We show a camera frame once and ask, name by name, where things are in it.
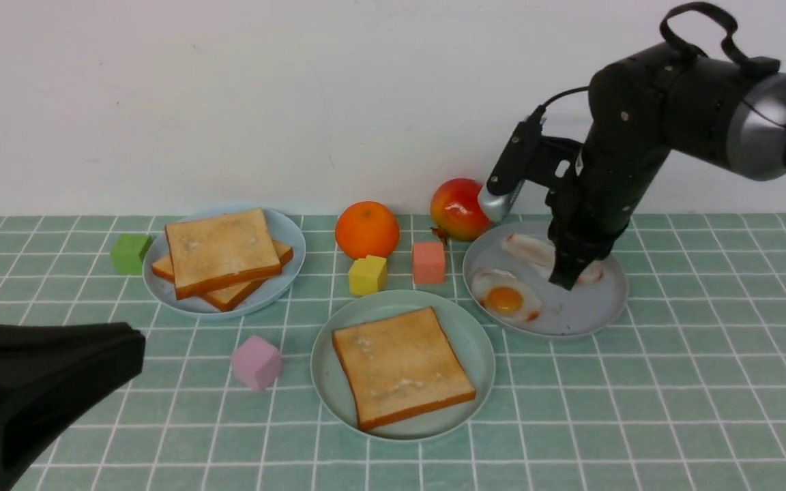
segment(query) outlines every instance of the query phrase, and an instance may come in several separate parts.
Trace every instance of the yellow cube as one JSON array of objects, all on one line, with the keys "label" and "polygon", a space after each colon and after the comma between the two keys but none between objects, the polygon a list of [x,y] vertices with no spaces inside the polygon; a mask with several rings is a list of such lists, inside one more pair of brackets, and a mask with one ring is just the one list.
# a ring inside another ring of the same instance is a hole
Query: yellow cube
[{"label": "yellow cube", "polygon": [[347,272],[350,295],[362,297],[372,295],[387,285],[387,260],[377,256],[366,256],[353,262]]}]

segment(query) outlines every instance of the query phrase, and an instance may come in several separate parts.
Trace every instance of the orange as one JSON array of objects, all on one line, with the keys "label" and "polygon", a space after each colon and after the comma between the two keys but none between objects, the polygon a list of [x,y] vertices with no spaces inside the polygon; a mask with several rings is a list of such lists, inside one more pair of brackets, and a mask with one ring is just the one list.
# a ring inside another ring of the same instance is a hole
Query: orange
[{"label": "orange", "polygon": [[386,206],[361,201],[340,215],[336,222],[336,243],[355,261],[366,256],[386,258],[399,243],[399,222]]}]

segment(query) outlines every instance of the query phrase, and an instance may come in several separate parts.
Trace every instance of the salmon-colored cube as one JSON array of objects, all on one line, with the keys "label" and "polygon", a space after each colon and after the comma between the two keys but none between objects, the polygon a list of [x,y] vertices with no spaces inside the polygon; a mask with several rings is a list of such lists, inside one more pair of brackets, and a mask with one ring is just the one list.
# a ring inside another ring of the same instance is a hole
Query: salmon-colored cube
[{"label": "salmon-colored cube", "polygon": [[445,282],[445,246],[441,242],[420,242],[411,247],[411,274],[415,285]]}]

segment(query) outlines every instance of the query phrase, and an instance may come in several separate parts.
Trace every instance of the pink cube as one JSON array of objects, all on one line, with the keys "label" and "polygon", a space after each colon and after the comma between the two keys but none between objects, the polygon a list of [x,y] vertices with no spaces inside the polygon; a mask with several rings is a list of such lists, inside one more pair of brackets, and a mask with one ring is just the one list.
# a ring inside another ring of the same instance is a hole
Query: pink cube
[{"label": "pink cube", "polygon": [[251,336],[232,353],[232,373],[254,391],[265,391],[284,369],[280,351],[265,339]]},{"label": "pink cube", "polygon": [[419,242],[411,248],[411,274],[415,285],[445,282],[445,246],[441,242]]}]

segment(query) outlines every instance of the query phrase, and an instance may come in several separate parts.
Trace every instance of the egg yolk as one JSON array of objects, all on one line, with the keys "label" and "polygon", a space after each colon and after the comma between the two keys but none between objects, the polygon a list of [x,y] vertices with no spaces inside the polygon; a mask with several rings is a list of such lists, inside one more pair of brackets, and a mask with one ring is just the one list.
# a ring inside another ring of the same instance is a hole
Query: egg yolk
[{"label": "egg yolk", "polygon": [[523,307],[523,297],[511,286],[497,286],[487,293],[486,303],[500,314],[511,314]]}]

